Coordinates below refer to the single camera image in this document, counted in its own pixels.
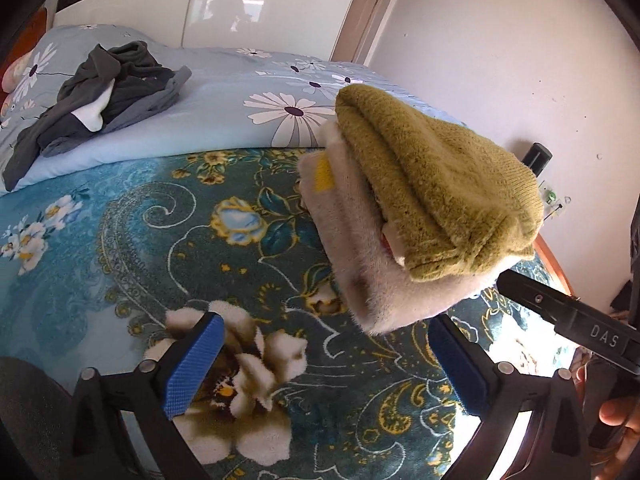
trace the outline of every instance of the green towel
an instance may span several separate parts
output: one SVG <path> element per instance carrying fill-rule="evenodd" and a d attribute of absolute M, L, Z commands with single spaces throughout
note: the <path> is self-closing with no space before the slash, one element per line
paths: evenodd
<path fill-rule="evenodd" d="M 338 126 L 406 249 L 417 281 L 533 257 L 543 204 L 531 170 L 468 128 L 427 117 L 385 91 L 353 84 Z"/>

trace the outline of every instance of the wooden bed frame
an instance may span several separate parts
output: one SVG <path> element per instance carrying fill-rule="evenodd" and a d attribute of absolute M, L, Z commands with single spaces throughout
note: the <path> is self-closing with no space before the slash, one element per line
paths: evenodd
<path fill-rule="evenodd" d="M 556 257 L 551 252 L 551 249 L 549 249 L 549 246 L 543 240 L 542 236 L 538 235 L 538 238 L 533 242 L 533 248 L 540 256 L 542 263 L 545 264 L 546 270 L 551 274 L 551 277 L 558 286 L 558 289 L 562 290 L 569 296 L 575 296 L 574 290 L 569 284 L 569 280 L 562 271 L 562 267 L 560 267 L 558 260 L 556 260 Z"/>
<path fill-rule="evenodd" d="M 11 52 L 6 59 L 0 61 L 0 80 L 9 68 L 9 65 L 16 59 L 24 56 L 30 50 L 33 50 L 44 33 L 47 31 L 47 10 L 39 9 L 29 20 L 28 25 L 20 34 L 20 37 L 15 42 L 11 49 Z M 5 94 L 0 88 L 0 105 L 4 102 L 7 94 Z"/>

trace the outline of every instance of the screw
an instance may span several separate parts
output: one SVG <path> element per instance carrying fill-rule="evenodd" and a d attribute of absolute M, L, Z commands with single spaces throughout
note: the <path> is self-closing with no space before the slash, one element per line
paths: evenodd
<path fill-rule="evenodd" d="M 153 359 L 145 359 L 138 365 L 138 370 L 143 374 L 148 374 L 156 369 L 156 362 Z"/>
<path fill-rule="evenodd" d="M 93 379 L 95 375 L 95 368 L 85 368 L 80 373 L 80 377 L 82 377 L 83 381 L 88 381 L 89 379 Z"/>
<path fill-rule="evenodd" d="M 571 379 L 571 372 L 566 368 L 560 368 L 558 370 L 558 375 L 565 381 L 568 381 L 569 379 Z"/>
<path fill-rule="evenodd" d="M 511 363 L 502 361 L 501 363 L 498 363 L 498 370 L 500 370 L 505 375 L 511 375 L 513 374 L 515 368 L 513 368 L 513 365 Z"/>

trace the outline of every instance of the teal floral blanket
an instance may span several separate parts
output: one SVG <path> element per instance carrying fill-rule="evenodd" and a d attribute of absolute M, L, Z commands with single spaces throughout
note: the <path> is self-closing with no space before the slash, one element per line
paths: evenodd
<path fill-rule="evenodd" d="M 72 391 L 87 366 L 122 372 L 161 351 L 168 312 L 224 301 L 227 342 L 178 424 L 212 478 L 439 477 L 464 442 L 428 322 L 377 337 L 354 325 L 301 202 L 302 153 L 119 162 L 2 197 L 0 354 Z M 550 283 L 538 259 L 516 270 Z M 522 371 L 570 358 L 495 289 L 450 315 Z"/>

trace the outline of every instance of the bed sheet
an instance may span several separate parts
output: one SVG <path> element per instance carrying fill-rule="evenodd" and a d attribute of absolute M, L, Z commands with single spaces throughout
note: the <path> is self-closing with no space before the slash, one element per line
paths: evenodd
<path fill-rule="evenodd" d="M 62 83 L 96 44 L 146 41 L 163 66 L 188 66 L 192 77 L 167 111 L 71 152 L 39 158 L 17 189 L 99 164 L 229 148 L 319 146 L 320 124 L 334 117 L 343 86 L 365 82 L 430 116 L 457 122 L 364 66 L 251 48 L 169 48 L 115 25 L 57 27 L 41 38 L 0 128 L 0 172 L 18 134 L 53 106 Z M 0 184 L 0 195 L 4 194 Z"/>
<path fill-rule="evenodd" d="M 470 435 L 466 422 L 456 427 L 428 321 L 376 337 L 353 323 L 301 202 L 302 152 L 118 162 L 2 197 L 0 354 L 72 391 L 87 366 L 133 369 L 166 336 L 168 310 L 225 300 L 243 330 L 286 341 L 281 362 L 297 360 L 302 373 L 277 384 L 271 410 L 257 405 L 239 420 L 228 410 L 238 363 L 207 382 L 199 399 L 211 409 L 190 442 L 212 478 L 438 478 Z M 516 270 L 550 283 L 538 259 Z M 551 325 L 494 288 L 449 314 L 522 372 L 551 375 L 571 359 Z M 267 351 L 247 351 L 271 366 Z"/>

